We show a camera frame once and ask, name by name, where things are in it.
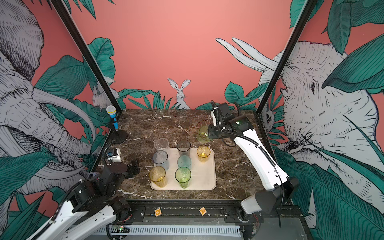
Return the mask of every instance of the elephant eye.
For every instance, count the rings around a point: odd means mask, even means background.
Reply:
[[[314,95],[314,83],[311,84],[311,90],[312,90],[312,93]]]

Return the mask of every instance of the plastic cup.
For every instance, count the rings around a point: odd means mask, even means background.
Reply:
[[[155,141],[155,148],[157,151],[163,150],[169,154],[169,142],[166,138],[159,138]]]
[[[189,180],[191,179],[191,171],[187,167],[181,167],[176,170],[175,178],[182,188],[186,188],[188,186]]]
[[[149,172],[149,179],[159,187],[167,185],[166,170],[163,167],[157,166]]]
[[[211,141],[211,139],[209,139],[209,136],[208,136],[208,126],[207,125],[204,125],[199,129],[199,134],[197,135],[197,140],[200,143],[207,143],[207,142]]]
[[[177,150],[179,151],[180,156],[189,156],[191,150],[191,143],[188,140],[180,140],[177,142]]]
[[[201,162],[206,162],[210,154],[211,150],[207,146],[200,146],[197,149],[197,155],[199,156],[199,160]]]
[[[166,151],[160,150],[155,152],[152,157],[153,162],[156,166],[163,167],[165,170],[169,168],[168,154]]]
[[[179,157],[179,159],[177,160],[177,165],[179,167],[189,167],[191,166],[191,158],[188,157],[187,155],[184,155],[184,156],[181,156]]]

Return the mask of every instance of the microphone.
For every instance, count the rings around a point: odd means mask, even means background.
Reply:
[[[107,107],[107,113],[111,117],[109,127],[111,128],[110,139],[115,139],[115,144],[123,143],[127,140],[128,134],[124,130],[119,130],[118,120],[116,116],[116,108],[112,105]]]
[[[113,126],[115,127],[115,129],[116,130],[119,129],[118,120],[116,118],[116,108],[112,105],[109,105],[107,107],[107,113],[112,118],[112,123],[113,123]]]

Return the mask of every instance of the yellow cup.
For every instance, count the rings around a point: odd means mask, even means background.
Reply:
[[[199,156],[199,160],[201,162],[206,162],[210,154],[211,154],[211,149],[209,149],[209,147],[207,146],[200,146],[197,149],[197,155]]]
[[[149,178],[159,187],[167,185],[166,170],[161,166],[152,168],[149,172]]]

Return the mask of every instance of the gray cup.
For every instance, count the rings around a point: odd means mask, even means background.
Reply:
[[[163,167],[165,170],[169,168],[168,154],[166,151],[159,150],[153,154],[152,157],[153,162],[156,166]]]

